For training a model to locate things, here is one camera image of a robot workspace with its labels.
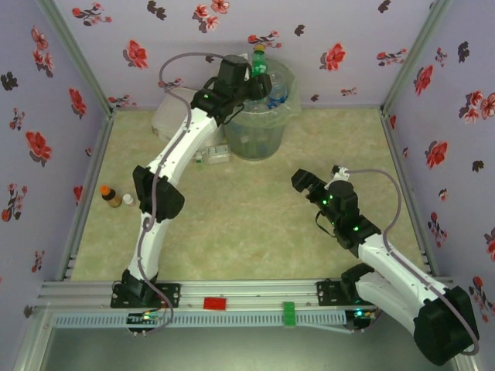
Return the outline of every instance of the clear plastic bucket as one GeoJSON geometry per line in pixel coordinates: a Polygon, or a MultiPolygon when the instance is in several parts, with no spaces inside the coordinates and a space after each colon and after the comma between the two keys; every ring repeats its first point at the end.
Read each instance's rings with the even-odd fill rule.
{"type": "Polygon", "coordinates": [[[268,70],[284,74],[288,98],[273,109],[257,112],[240,112],[229,124],[224,125],[225,137],[231,151],[246,160],[262,160],[272,156],[282,143],[285,126],[301,113],[299,87],[292,71],[276,60],[267,59],[268,70]]]}

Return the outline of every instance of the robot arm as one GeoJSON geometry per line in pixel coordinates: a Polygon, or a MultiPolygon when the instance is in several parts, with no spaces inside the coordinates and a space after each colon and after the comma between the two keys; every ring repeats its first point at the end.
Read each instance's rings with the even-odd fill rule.
{"type": "Polygon", "coordinates": [[[347,169],[334,166],[332,173],[333,179],[325,183],[300,169],[292,177],[292,186],[299,192],[309,191],[306,198],[331,222],[340,246],[365,263],[342,275],[348,298],[369,301],[396,319],[436,365],[471,346],[468,330],[445,304],[457,310],[478,339],[469,295],[460,287],[447,288],[386,243],[380,230],[360,215],[347,169]]]}
{"type": "MultiPolygon", "coordinates": [[[[176,204],[174,209],[182,209],[184,198],[177,192],[167,194],[167,189],[175,189],[179,178],[182,175],[184,168],[189,163],[189,160],[193,157],[194,153],[198,150],[201,144],[209,135],[218,130],[217,123],[214,118],[208,117],[205,111],[195,108],[192,110],[191,125],[189,128],[186,126],[187,120],[184,120],[182,126],[174,135],[170,143],[160,154],[151,161],[146,168],[138,166],[134,172],[134,180],[136,183],[136,189],[138,190],[138,198],[140,200],[141,224],[139,230],[139,236],[143,233],[143,223],[146,218],[152,218],[152,200],[151,194],[146,192],[146,189],[152,184],[152,177],[160,168],[159,180],[157,182],[157,219],[153,227],[144,234],[141,248],[141,264],[145,276],[152,278],[158,275],[158,259],[160,251],[162,249],[163,240],[169,224],[172,222],[172,218],[175,217],[175,213],[162,213],[166,210],[166,203],[176,204]],[[179,136],[186,132],[182,139],[179,141],[179,136]],[[160,165],[163,156],[170,151],[167,161],[160,165]]],[[[134,257],[131,263],[128,265],[129,273],[138,278],[143,279],[140,270],[138,269],[138,243],[134,252],[134,257]]]]}
{"type": "Polygon", "coordinates": [[[209,79],[194,95],[191,117],[184,120],[170,143],[146,168],[137,166],[132,173],[142,211],[141,226],[134,257],[121,283],[125,294],[143,307],[149,306],[156,293],[150,284],[158,276],[166,230],[184,205],[184,197],[176,188],[184,168],[204,140],[219,125],[226,124],[236,107],[242,110],[245,100],[261,99],[271,90],[270,77],[262,73],[249,78],[250,68],[245,58],[225,56],[218,76],[209,79]]]}

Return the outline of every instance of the small brown bottle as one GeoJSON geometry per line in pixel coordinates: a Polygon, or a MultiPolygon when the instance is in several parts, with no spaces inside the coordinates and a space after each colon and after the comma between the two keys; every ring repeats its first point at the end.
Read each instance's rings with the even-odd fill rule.
{"type": "Polygon", "coordinates": [[[108,185],[102,185],[100,187],[101,197],[107,201],[111,207],[119,207],[122,203],[122,198],[115,192],[114,189],[108,185]]]}

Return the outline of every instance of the purple wall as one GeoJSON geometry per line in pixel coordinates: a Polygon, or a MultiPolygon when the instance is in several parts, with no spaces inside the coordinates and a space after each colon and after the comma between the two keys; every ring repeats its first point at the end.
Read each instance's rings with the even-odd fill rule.
{"type": "Polygon", "coordinates": [[[473,299],[483,369],[495,361],[493,14],[491,0],[454,2],[391,109],[440,273],[473,299]]]}
{"type": "Polygon", "coordinates": [[[90,163],[86,149],[104,113],[35,2],[2,0],[0,14],[0,369],[7,370],[41,283],[56,279],[90,163]]]}
{"type": "MultiPolygon", "coordinates": [[[[303,103],[329,106],[383,103],[432,0],[56,3],[107,97],[124,98],[119,105],[158,107],[158,71],[171,56],[250,53],[265,43],[300,77],[303,103]]],[[[198,88],[217,71],[217,62],[189,58],[170,65],[164,80],[198,88]]]]}

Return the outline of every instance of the red block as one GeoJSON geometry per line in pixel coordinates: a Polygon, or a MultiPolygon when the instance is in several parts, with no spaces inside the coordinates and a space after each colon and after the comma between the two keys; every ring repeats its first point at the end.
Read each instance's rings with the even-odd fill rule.
{"type": "Polygon", "coordinates": [[[227,309],[227,299],[204,298],[203,309],[209,309],[211,311],[225,311],[227,309]]]}

